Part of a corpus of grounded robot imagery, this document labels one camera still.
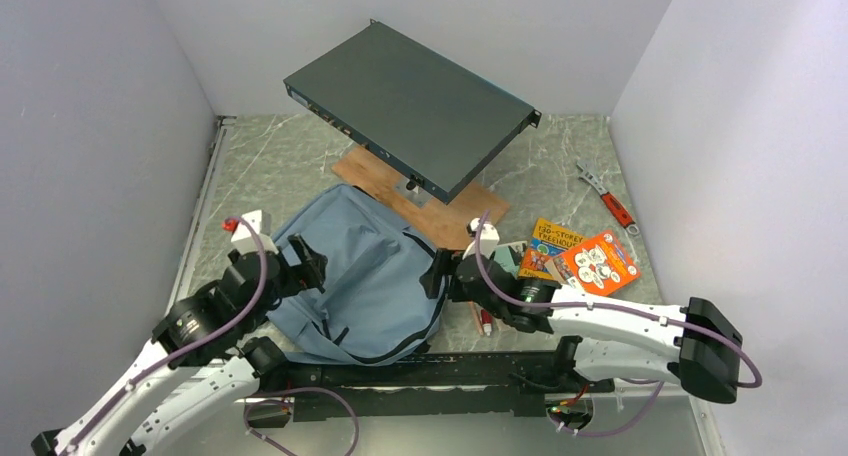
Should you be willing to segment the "brown pencil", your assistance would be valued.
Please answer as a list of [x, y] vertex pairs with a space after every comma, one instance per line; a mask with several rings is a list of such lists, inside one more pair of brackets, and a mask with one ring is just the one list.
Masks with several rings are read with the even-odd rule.
[[484, 332], [484, 329], [483, 329], [480, 313], [477, 309], [477, 306], [473, 302], [468, 302], [467, 305], [469, 307], [471, 317], [472, 317], [472, 320], [474, 322], [477, 333], [480, 336], [484, 336], [485, 332]]

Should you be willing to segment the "blue student backpack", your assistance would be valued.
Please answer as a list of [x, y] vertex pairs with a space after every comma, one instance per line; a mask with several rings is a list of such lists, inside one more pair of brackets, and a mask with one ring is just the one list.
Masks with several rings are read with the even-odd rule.
[[299, 234], [327, 257], [325, 292], [284, 298], [268, 319], [294, 346], [288, 360], [322, 365], [391, 365], [440, 328], [446, 301], [427, 299], [419, 278], [436, 247], [361, 189], [338, 184], [272, 236], [284, 249]]

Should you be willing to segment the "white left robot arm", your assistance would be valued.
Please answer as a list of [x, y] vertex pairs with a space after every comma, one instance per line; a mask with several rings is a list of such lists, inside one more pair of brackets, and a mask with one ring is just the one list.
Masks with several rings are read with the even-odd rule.
[[113, 387], [73, 424], [39, 433], [36, 455], [149, 455], [185, 432], [203, 411], [258, 392], [279, 393], [287, 359], [267, 337], [239, 340], [283, 299], [321, 289], [326, 256], [300, 236], [288, 263], [266, 235], [233, 249], [222, 276], [176, 302]]

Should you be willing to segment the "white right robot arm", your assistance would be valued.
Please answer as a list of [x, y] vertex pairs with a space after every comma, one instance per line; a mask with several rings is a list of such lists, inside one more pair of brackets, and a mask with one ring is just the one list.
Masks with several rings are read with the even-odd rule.
[[431, 298], [473, 302], [524, 333], [558, 338], [551, 377], [574, 391], [607, 379], [654, 380], [702, 400], [736, 402], [743, 338], [710, 300], [683, 305], [610, 299], [540, 278], [518, 278], [492, 259], [440, 249], [419, 279]]

